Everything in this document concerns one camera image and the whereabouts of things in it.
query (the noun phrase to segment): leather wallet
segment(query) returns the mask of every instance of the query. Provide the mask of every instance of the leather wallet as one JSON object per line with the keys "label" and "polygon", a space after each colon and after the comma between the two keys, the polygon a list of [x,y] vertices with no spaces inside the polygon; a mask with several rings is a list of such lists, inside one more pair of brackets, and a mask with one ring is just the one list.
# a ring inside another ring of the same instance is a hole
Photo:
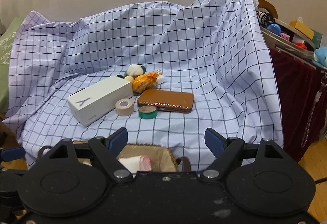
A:
{"label": "leather wallet", "polygon": [[186,92],[166,91],[160,89],[145,90],[137,100],[138,106],[151,105],[161,111],[190,113],[194,95]]}

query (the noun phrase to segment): rectangular white box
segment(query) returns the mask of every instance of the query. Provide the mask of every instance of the rectangular white box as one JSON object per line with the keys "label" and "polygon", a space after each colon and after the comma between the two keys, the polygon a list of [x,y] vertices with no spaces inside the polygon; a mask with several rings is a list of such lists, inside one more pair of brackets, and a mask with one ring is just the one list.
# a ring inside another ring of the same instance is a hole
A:
{"label": "rectangular white box", "polygon": [[69,107],[84,126],[115,108],[118,100],[133,96],[132,83],[110,76],[67,97]]}

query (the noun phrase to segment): green tape roll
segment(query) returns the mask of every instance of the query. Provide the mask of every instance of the green tape roll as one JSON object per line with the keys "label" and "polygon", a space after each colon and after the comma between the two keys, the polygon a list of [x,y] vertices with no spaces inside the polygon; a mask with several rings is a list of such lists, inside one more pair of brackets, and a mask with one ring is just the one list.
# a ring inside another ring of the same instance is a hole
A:
{"label": "green tape roll", "polygon": [[158,115],[158,110],[155,106],[142,106],[139,108],[139,117],[141,119],[153,119]]}

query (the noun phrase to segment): white grid-patterned fabric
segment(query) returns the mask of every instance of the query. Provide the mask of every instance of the white grid-patterned fabric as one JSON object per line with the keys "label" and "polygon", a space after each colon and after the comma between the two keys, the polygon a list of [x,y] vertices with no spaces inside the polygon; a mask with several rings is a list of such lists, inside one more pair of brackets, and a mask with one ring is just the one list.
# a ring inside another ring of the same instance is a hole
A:
{"label": "white grid-patterned fabric", "polygon": [[[193,93],[192,112],[140,119],[135,103],[131,116],[112,110],[85,128],[66,98],[124,74],[130,64],[162,71],[161,89]],[[214,160],[204,143],[208,127],[224,137],[269,137],[283,145],[275,75],[252,0],[196,0],[188,7],[138,3],[74,23],[52,23],[32,11],[12,46],[6,117],[29,164],[44,145],[107,137],[120,127],[128,130],[129,142],[188,157],[193,170]]]}

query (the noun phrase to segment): maroon cloth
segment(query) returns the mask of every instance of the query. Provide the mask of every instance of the maroon cloth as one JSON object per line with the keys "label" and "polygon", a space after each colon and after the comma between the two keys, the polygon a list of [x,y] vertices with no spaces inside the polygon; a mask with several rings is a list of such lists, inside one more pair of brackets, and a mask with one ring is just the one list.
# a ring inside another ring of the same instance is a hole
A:
{"label": "maroon cloth", "polygon": [[281,101],[284,150],[298,162],[325,124],[327,88],[316,104],[308,141],[302,148],[305,125],[323,74],[286,53],[269,50]]}

